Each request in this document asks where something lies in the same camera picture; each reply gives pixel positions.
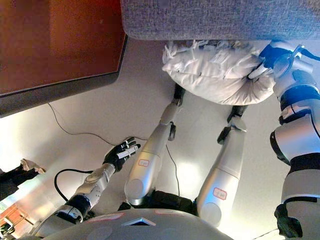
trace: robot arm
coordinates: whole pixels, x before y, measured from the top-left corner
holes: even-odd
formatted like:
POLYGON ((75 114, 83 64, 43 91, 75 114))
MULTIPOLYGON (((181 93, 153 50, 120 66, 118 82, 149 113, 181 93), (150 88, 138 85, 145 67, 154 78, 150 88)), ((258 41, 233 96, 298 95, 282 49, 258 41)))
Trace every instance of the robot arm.
POLYGON ((270 143, 277 157, 291 166, 274 215, 279 234, 303 240, 320 239, 320 94, 304 46, 272 41, 263 51, 264 67, 273 69, 281 116, 270 143))
POLYGON ((111 176, 115 172, 119 172, 125 161, 134 155, 139 148, 140 144, 136 144, 133 137, 115 146, 106 154, 102 166, 87 176, 75 194, 43 221, 32 234, 43 238, 81 223, 88 211, 99 202, 111 176))

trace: white pillow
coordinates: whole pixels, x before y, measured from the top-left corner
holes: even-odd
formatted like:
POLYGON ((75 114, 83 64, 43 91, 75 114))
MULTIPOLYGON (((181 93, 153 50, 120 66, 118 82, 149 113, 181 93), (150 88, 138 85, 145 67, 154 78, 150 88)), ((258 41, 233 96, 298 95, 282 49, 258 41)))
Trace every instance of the white pillow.
POLYGON ((192 47, 165 46, 163 71, 187 91, 224 105, 257 104, 273 93, 270 71, 247 79, 261 60, 251 47, 234 48, 224 41, 218 46, 194 41, 192 47))

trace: red label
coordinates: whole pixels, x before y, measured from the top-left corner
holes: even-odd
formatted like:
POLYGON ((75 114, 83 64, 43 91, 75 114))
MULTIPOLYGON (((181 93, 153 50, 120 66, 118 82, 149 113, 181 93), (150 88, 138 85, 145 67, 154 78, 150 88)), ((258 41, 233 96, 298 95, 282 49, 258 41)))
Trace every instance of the red label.
POLYGON ((227 192, 223 191, 222 189, 217 188, 217 187, 214 188, 213 195, 215 197, 217 197, 218 199, 221 199, 221 200, 226 200, 227 199, 227 192))
POLYGON ((148 167, 149 160, 140 159, 138 165, 142 167, 148 167))

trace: white floor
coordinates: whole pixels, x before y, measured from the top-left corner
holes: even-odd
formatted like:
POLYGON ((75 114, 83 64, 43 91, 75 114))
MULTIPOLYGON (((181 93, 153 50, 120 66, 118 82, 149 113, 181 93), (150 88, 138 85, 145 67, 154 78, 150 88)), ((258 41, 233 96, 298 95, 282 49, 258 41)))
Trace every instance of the white floor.
MULTIPOLYGON (((96 133, 115 144, 127 136, 148 138, 174 91, 174 82, 161 70, 164 44, 129 39, 120 77, 114 84, 52 103, 60 123, 72 133, 96 133)), ((267 42, 255 44, 263 48, 267 42)), ((230 106, 186 93, 176 121, 176 139, 168 143, 177 163, 183 197, 192 200, 197 197, 221 148, 216 140, 230 110, 230 106)), ((230 221, 220 228, 235 240, 250 240, 277 228, 274 211, 281 201, 282 184, 289 171, 288 166, 277 160, 269 143, 270 133, 279 125, 279 115, 279 103, 273 95, 250 106, 243 117, 248 133, 242 176, 230 221)), ((18 192, 2 202, 9 206, 18 201, 34 221, 43 219, 64 203, 53 184, 59 170, 95 169, 111 148, 94 136, 64 133, 48 105, 0 119, 0 131, 2 170, 18 166, 21 158, 47 169, 46 174, 22 184, 18 192)), ((124 184, 134 159, 135 156, 112 177, 94 208, 97 213, 116 211, 124 200, 124 184)), ((69 198, 84 177, 65 172, 59 177, 58 185, 69 198)), ((156 187, 169 193, 178 192, 174 165, 167 153, 156 187)), ((269 237, 283 239, 274 236, 277 233, 269 237)))

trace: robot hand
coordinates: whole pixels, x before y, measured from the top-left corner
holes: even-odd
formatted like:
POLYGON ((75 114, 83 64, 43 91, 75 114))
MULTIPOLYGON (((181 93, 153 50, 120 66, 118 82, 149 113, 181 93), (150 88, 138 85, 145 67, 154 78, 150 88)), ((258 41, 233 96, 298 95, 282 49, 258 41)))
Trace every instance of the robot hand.
POLYGON ((123 143, 115 146, 109 153, 105 155, 102 164, 112 164, 115 168, 115 172, 119 172, 126 160, 134 155, 141 146, 134 140, 134 137, 130 137, 123 143))

